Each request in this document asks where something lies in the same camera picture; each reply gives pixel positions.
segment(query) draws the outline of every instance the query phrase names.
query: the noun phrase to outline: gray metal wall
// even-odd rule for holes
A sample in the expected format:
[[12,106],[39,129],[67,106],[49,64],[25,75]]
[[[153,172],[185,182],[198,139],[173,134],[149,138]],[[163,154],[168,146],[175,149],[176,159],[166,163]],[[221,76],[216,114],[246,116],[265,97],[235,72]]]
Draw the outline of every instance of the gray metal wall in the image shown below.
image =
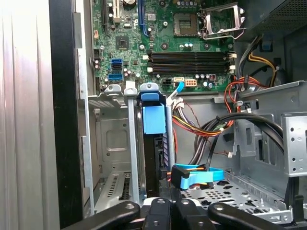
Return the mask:
[[0,229],[58,230],[48,0],[0,1]]

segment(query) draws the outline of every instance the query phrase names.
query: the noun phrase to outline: pcie slot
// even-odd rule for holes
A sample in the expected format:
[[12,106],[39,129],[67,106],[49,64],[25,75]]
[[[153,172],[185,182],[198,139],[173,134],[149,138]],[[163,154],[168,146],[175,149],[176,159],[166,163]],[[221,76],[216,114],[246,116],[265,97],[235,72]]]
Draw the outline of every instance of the pcie slot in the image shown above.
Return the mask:
[[106,0],[101,0],[100,6],[101,6],[101,24],[105,29],[105,32],[107,32],[107,2]]
[[115,23],[120,23],[119,0],[113,0],[113,19]]
[[144,0],[138,0],[138,15],[139,15],[139,26],[143,31],[143,34],[148,37],[144,22],[144,16],[145,16]]

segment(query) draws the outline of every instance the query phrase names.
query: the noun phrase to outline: metal bracket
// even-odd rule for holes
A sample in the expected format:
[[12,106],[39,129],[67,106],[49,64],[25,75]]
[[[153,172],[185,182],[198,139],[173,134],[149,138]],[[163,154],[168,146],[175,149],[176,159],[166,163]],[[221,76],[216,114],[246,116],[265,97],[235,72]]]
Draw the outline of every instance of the metal bracket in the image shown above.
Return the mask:
[[[220,29],[218,32],[214,32],[212,30],[212,22],[211,22],[211,13],[212,12],[221,12],[223,10],[233,9],[234,10],[234,20],[235,20],[235,27],[230,29]],[[231,37],[233,39],[238,39],[243,33],[245,28],[241,28],[242,23],[245,20],[245,17],[241,17],[241,14],[244,13],[244,10],[238,7],[238,3],[230,3],[222,6],[211,7],[207,9],[202,9],[202,16],[201,19],[204,22],[204,27],[201,29],[201,36],[204,40],[212,40],[212,39],[219,39],[225,37]],[[235,31],[241,31],[241,33],[234,37],[232,35],[222,36],[226,33],[231,33]]]
[[121,86],[116,84],[109,85],[106,90],[98,96],[89,96],[88,103],[96,108],[126,107]]
[[282,116],[285,173],[289,177],[307,175],[307,113]]
[[157,85],[157,83],[148,82],[140,86],[140,92],[152,92],[152,91],[159,91],[159,86]]
[[129,119],[129,136],[130,136],[130,154],[131,154],[131,180],[132,180],[132,201],[139,204],[139,175],[138,175],[138,158],[135,134],[135,117],[134,117],[134,99],[138,91],[136,88],[125,89],[124,95],[128,101],[128,119]]

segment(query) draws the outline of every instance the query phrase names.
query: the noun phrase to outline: blue connector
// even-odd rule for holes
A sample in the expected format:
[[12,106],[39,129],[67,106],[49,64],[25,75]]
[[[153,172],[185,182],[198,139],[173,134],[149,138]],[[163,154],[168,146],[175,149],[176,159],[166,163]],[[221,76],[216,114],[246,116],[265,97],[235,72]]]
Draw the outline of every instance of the blue connector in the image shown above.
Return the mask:
[[123,64],[123,59],[112,59],[111,60],[111,65],[122,65]]
[[121,73],[110,73],[107,78],[112,81],[118,81],[123,80],[123,75]]

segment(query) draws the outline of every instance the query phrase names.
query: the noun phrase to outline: microchip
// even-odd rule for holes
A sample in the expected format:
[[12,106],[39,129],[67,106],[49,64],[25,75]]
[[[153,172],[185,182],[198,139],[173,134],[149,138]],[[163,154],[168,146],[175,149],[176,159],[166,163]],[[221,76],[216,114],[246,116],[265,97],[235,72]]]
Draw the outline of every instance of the microchip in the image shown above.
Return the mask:
[[174,36],[197,36],[197,16],[193,13],[175,13]]
[[116,49],[119,49],[119,50],[129,49],[129,37],[117,36],[115,40],[116,40]]
[[148,20],[149,21],[155,21],[156,20],[156,15],[154,13],[149,13],[148,14]]

